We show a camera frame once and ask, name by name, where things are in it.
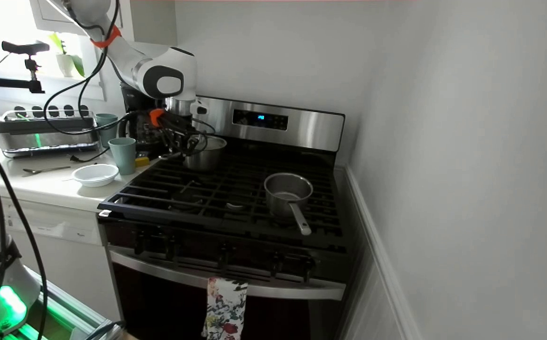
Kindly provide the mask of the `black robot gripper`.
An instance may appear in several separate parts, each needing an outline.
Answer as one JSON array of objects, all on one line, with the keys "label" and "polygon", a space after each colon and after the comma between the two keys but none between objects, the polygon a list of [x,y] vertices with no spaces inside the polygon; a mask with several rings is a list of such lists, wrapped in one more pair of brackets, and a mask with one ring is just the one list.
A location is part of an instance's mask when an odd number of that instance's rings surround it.
[{"label": "black robot gripper", "polygon": [[167,149],[203,149],[211,126],[190,113],[186,100],[165,98],[156,109],[156,134]]}]

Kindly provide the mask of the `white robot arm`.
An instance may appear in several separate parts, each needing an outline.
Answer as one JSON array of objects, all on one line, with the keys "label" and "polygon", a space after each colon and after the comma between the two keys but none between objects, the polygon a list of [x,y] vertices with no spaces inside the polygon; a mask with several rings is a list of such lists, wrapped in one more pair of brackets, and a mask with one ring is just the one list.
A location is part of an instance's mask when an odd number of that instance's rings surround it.
[{"label": "white robot arm", "polygon": [[80,28],[94,47],[103,49],[120,77],[135,90],[154,100],[190,104],[196,100],[196,58],[190,51],[165,47],[147,55],[120,36],[118,0],[47,0],[58,13]]}]

